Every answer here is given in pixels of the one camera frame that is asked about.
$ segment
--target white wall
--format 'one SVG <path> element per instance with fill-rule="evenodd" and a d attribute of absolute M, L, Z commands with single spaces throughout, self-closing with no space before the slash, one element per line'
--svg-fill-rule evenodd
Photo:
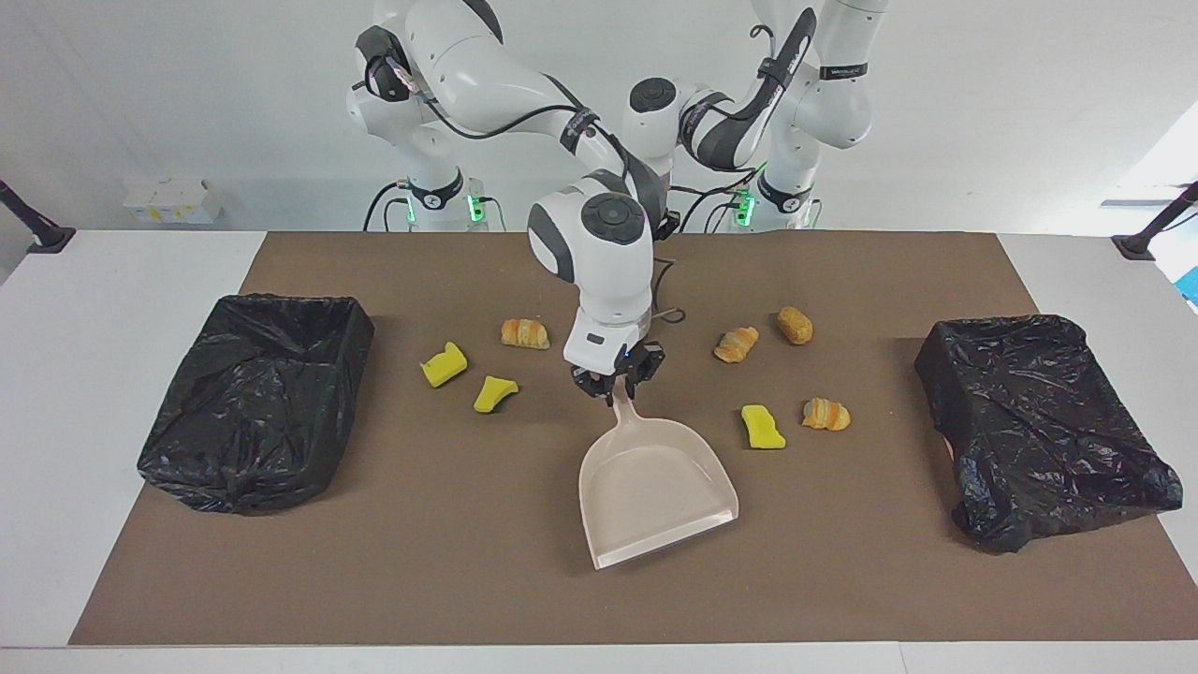
<path fill-rule="evenodd" d="M 616 123 L 648 75 L 739 93 L 764 43 L 740 0 L 492 0 L 507 42 Z M 823 226 L 1041 231 L 1108 193 L 1198 98 L 1188 0 L 900 0 L 869 83 L 875 130 L 828 151 Z M 128 177 L 202 176 L 220 226 L 341 229 L 403 174 L 343 109 L 370 0 L 0 1 L 0 175 L 75 226 L 133 226 Z M 524 220 L 579 165 L 547 138 L 461 142 Z M 720 176 L 680 159 L 679 181 Z M 5 239 L 6 249 L 12 243 Z"/>

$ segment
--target brown table mat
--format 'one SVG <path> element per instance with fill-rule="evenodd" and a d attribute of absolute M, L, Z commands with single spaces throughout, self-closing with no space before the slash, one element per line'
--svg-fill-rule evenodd
<path fill-rule="evenodd" d="M 715 449 L 740 518 L 601 572 L 577 469 L 615 424 L 561 359 L 573 286 L 522 233 L 271 233 L 242 290 L 352 295 L 377 332 L 332 487 L 265 517 L 202 515 L 144 488 L 72 644 L 561 644 L 1198 638 L 1198 589 L 1155 517 L 1030 544 L 972 547 L 912 363 L 933 321 L 1035 310 L 998 239 L 803 231 L 678 236 L 655 324 L 666 348 L 646 417 Z M 772 311 L 801 306 L 791 347 Z M 553 350 L 498 345 L 543 316 Z M 762 336 L 740 365 L 722 330 Z M 454 340 L 470 370 L 440 390 L 418 362 Z M 484 375 L 519 395 L 484 417 Z M 801 402 L 853 426 L 799 427 Z M 738 409 L 763 403 L 789 444 L 746 451 Z"/>

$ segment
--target yellow sponge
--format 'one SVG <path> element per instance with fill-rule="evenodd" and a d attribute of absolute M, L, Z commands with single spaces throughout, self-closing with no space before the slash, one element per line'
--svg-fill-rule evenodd
<path fill-rule="evenodd" d="M 740 408 L 740 419 L 749 430 L 749 447 L 755 450 L 781 450 L 786 438 L 778 432 L 774 417 L 766 406 L 745 406 Z"/>
<path fill-rule="evenodd" d="M 491 412 L 495 411 L 495 406 L 500 405 L 500 401 L 507 399 L 512 394 L 519 393 L 520 387 L 516 387 L 515 382 L 488 376 L 486 381 L 483 382 L 483 390 L 479 391 L 478 397 L 474 399 L 474 412 L 491 414 Z"/>
<path fill-rule="evenodd" d="M 466 356 L 458 345 L 446 342 L 446 351 L 429 359 L 429 363 L 422 363 L 420 370 L 424 371 L 424 378 L 429 384 L 436 389 L 466 371 Z"/>

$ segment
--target white table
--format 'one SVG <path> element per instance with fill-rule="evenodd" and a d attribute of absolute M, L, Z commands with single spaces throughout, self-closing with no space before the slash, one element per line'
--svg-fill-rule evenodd
<path fill-rule="evenodd" d="M 0 285 L 0 672 L 1190 672 L 1198 642 L 66 648 L 141 480 L 137 454 L 262 232 L 80 231 Z M 1161 457 L 1198 476 L 1198 316 L 1106 238 L 1000 236 L 1036 304 L 1084 326 Z M 1198 510 L 1161 517 L 1193 576 Z"/>

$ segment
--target dustpan handle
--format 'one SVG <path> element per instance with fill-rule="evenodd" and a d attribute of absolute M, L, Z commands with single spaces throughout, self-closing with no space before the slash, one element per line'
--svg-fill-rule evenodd
<path fill-rule="evenodd" d="M 624 390 L 624 383 L 619 379 L 611 388 L 611 407 L 616 411 L 617 426 L 624 421 L 640 419 L 640 415 L 636 414 L 636 408 L 633 407 L 633 401 L 628 400 L 628 391 Z"/>

